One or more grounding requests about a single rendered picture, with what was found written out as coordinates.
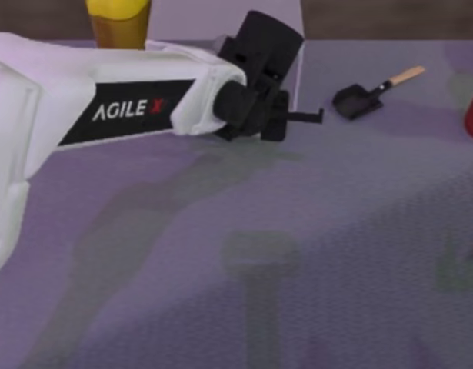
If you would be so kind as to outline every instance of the yellow cup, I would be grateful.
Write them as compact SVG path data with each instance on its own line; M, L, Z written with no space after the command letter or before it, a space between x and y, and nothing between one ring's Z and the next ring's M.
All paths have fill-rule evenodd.
M86 5L99 48L145 48L151 0L86 0Z

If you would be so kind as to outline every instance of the shovel handle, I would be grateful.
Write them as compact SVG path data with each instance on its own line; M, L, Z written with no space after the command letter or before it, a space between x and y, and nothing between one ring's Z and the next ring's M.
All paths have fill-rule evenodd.
M414 68L407 69L403 71L400 75L391 77L389 81L393 86L398 85L399 83L405 82L411 78L417 77L418 75L424 73L426 68L421 67L420 65Z

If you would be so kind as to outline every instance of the gray table surface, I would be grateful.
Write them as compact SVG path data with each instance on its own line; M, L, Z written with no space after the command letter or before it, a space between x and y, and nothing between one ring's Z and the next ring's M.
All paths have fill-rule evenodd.
M362 121L330 109L417 64ZM323 126L53 154L0 273L0 369L473 369L472 95L473 42L308 42Z

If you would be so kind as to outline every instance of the white robotic arm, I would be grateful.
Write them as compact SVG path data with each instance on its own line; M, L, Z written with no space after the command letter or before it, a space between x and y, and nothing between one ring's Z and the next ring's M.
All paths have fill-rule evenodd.
M166 131L281 141L293 117L280 86L302 42L259 12L218 56L166 43L149 52L69 48L0 33L0 268L18 240L28 180L58 146Z

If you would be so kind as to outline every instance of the wooden background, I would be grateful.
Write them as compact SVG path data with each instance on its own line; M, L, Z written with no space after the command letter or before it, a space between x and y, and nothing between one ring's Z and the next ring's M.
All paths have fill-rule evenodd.
M473 0L302 0L302 6L307 38L473 39ZM92 38L85 0L0 0L0 31Z

